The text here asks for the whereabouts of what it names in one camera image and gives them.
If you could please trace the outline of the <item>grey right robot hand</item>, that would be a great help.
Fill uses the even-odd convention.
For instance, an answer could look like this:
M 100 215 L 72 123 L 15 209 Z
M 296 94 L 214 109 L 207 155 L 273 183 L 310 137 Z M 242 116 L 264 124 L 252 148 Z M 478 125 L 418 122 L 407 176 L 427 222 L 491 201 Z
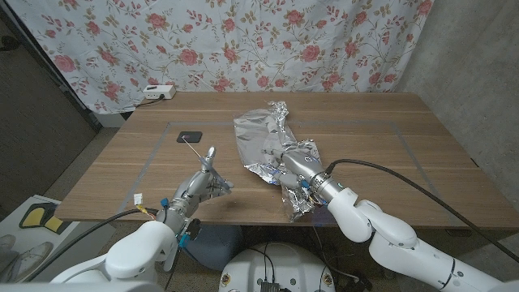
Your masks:
M 292 174 L 302 177 L 311 190 L 311 194 L 329 204 L 345 188 L 326 172 L 322 164 L 312 155 L 298 150 L 265 149 L 281 161 Z

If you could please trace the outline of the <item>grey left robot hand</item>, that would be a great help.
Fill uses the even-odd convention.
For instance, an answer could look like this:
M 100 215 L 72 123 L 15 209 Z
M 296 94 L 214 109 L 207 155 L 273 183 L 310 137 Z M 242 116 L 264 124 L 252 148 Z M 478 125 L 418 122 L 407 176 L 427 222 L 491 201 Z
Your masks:
M 175 234 L 181 234 L 199 204 L 230 194 L 233 183 L 218 174 L 213 166 L 216 148 L 211 146 L 205 156 L 199 157 L 200 170 L 187 178 L 176 190 L 161 219 Z

